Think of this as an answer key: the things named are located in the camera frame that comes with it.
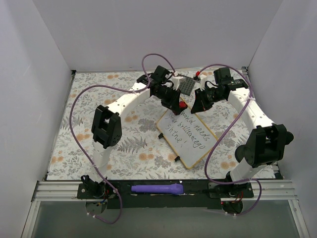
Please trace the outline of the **purple marker pen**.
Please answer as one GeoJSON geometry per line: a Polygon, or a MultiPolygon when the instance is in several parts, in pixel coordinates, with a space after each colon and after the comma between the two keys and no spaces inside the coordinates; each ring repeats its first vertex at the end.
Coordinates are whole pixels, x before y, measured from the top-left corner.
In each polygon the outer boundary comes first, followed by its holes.
{"type": "Polygon", "coordinates": [[[165,185],[134,185],[131,191],[135,193],[151,193],[151,194],[172,194],[181,195],[184,193],[182,184],[165,184],[165,185]]]}

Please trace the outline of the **red black felt eraser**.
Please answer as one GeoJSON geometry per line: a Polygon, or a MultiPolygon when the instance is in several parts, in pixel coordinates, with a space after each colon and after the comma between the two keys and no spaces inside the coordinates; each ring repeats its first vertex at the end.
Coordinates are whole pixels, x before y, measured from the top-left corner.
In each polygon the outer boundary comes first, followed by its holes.
{"type": "Polygon", "coordinates": [[[184,101],[179,102],[179,107],[180,109],[184,110],[188,107],[188,105],[184,101]]]}

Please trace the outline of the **dark grey studded baseplate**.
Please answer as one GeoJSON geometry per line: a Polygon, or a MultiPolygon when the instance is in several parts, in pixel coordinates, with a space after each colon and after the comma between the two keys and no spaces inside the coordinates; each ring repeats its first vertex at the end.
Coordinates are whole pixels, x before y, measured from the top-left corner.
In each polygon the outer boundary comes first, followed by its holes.
{"type": "Polygon", "coordinates": [[[190,96],[196,82],[193,80],[193,78],[185,77],[185,79],[180,82],[179,89],[181,91],[181,94],[190,96]]]}

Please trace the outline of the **floral patterned table mat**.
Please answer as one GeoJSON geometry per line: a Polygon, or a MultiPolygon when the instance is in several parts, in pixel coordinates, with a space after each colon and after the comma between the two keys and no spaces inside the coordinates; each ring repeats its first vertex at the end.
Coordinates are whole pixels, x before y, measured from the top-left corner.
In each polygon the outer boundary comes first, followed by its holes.
{"type": "MultiPolygon", "coordinates": [[[[129,89],[140,72],[75,73],[61,127],[48,168],[47,180],[79,180],[91,171],[92,120],[98,105],[107,106],[129,89]]],[[[222,101],[199,114],[211,131],[222,139],[208,163],[187,169],[170,145],[159,139],[156,123],[165,108],[151,97],[121,121],[122,138],[106,165],[109,179],[222,179],[237,166],[236,147],[244,144],[248,130],[236,110],[222,101]]]]}

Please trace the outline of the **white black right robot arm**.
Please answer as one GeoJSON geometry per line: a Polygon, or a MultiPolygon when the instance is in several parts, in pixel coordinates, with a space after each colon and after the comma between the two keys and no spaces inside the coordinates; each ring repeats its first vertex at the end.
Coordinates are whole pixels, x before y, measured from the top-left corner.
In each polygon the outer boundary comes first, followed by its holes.
{"type": "Polygon", "coordinates": [[[219,64],[213,72],[216,84],[209,88],[203,70],[196,72],[194,80],[200,82],[195,91],[195,102],[191,113],[205,112],[213,104],[222,100],[229,102],[238,112],[234,119],[242,119],[249,131],[246,144],[238,146],[235,157],[239,164],[228,173],[224,181],[207,179],[217,185],[223,185],[225,193],[235,197],[242,191],[242,185],[254,180],[254,175],[261,169],[283,158],[285,146],[294,136],[283,124],[274,123],[260,108],[253,96],[250,81],[242,76],[234,79],[230,72],[232,67],[219,64]]]}

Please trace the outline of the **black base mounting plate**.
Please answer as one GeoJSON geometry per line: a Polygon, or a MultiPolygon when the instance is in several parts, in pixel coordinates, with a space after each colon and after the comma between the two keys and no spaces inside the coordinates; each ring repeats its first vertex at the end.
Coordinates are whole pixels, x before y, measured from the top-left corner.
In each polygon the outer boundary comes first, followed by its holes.
{"type": "Polygon", "coordinates": [[[241,198],[253,198],[254,193],[250,183],[220,185],[207,179],[165,179],[165,180],[110,180],[113,185],[95,182],[90,178],[81,178],[78,185],[77,198],[100,200],[106,203],[107,209],[119,209],[120,202],[115,188],[121,195],[123,208],[208,208],[221,209],[221,199],[228,198],[239,203],[241,198]],[[164,186],[180,184],[183,194],[134,192],[133,186],[164,186]]]}

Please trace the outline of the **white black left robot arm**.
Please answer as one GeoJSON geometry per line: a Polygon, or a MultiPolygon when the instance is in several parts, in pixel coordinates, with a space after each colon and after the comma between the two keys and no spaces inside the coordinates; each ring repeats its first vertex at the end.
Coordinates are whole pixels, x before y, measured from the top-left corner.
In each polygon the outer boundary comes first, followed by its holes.
{"type": "Polygon", "coordinates": [[[91,129],[94,152],[90,162],[98,177],[91,179],[89,175],[81,176],[85,189],[94,198],[101,198],[105,194],[106,182],[101,168],[107,165],[113,146],[122,137],[121,120],[151,96],[159,98],[162,106],[180,114],[187,107],[179,103],[179,80],[176,71],[169,71],[159,65],[153,73],[140,76],[129,90],[123,90],[125,94],[115,102],[108,106],[97,106],[91,129]]]}

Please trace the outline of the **yellow framed small whiteboard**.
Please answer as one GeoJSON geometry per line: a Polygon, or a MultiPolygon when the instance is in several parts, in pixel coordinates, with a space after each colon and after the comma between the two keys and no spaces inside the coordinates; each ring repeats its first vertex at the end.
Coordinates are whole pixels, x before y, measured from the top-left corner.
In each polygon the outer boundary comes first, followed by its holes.
{"type": "Polygon", "coordinates": [[[157,128],[187,169],[201,161],[217,142],[216,135],[197,114],[191,114],[190,108],[179,115],[166,110],[157,128]]]}

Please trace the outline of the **black round stand base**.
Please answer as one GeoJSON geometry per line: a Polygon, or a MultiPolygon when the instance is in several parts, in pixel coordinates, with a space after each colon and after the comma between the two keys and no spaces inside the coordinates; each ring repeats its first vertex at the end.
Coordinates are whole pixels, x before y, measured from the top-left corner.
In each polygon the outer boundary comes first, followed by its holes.
{"type": "Polygon", "coordinates": [[[237,160],[238,163],[240,163],[245,156],[245,145],[240,145],[236,148],[235,150],[235,158],[237,160]]]}

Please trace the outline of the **aluminium frame rail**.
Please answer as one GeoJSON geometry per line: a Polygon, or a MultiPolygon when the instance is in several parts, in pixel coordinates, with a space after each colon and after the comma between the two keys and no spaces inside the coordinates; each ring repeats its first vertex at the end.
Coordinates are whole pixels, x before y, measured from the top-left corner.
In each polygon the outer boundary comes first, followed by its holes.
{"type": "Polygon", "coordinates": [[[82,201],[77,198],[79,184],[79,181],[37,182],[31,201],[82,201]]]}

